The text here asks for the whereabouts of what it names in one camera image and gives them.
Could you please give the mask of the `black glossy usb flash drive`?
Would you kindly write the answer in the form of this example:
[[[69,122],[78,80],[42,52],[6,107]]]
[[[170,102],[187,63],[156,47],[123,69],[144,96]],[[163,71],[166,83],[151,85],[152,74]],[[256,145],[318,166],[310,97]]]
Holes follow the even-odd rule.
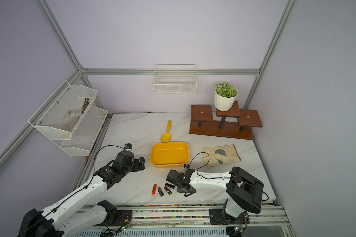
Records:
[[[171,188],[171,189],[175,188],[175,185],[170,184],[170,183],[165,183],[165,186],[168,187],[168,188]]]

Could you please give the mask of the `dark red usb flash drive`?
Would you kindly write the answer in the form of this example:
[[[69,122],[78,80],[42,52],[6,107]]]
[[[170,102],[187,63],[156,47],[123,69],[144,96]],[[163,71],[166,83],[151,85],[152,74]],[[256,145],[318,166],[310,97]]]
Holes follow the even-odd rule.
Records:
[[[168,187],[164,187],[164,190],[169,194],[169,195],[171,195],[172,194],[172,191],[168,188]]]

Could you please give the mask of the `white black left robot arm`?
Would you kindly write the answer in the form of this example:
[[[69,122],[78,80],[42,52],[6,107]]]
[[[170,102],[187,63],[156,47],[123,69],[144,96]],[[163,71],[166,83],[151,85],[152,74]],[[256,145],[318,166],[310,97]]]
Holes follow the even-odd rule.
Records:
[[[131,211],[117,212],[107,200],[100,201],[90,210],[76,214],[96,196],[119,183],[130,172],[143,171],[145,159],[136,159],[132,152],[123,150],[116,159],[94,173],[81,187],[44,208],[32,209],[23,217],[18,233],[20,237],[73,237],[96,225],[124,226],[131,218]]]

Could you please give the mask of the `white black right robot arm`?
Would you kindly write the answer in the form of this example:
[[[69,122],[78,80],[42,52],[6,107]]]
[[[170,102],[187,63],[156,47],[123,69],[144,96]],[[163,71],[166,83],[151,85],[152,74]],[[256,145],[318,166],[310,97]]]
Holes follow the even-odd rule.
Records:
[[[223,211],[226,217],[237,218],[244,212],[261,213],[264,184],[239,167],[234,166],[231,171],[222,173],[193,169],[182,173],[172,169],[166,181],[175,185],[177,192],[184,193],[186,197],[199,190],[226,193],[229,196]]]

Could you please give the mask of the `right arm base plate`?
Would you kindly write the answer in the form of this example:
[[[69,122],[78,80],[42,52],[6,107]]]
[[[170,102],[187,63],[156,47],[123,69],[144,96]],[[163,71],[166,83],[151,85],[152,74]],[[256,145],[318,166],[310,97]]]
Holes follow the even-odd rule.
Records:
[[[242,225],[250,224],[249,216],[246,211],[240,213],[238,217],[226,214],[223,209],[209,209],[211,225]]]

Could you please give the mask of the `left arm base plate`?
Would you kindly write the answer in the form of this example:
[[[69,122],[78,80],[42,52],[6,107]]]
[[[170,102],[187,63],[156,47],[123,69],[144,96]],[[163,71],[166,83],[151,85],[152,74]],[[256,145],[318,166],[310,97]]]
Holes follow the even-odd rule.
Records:
[[[129,224],[132,219],[132,210],[116,210],[107,213],[107,217],[103,222],[105,226],[125,226]]]

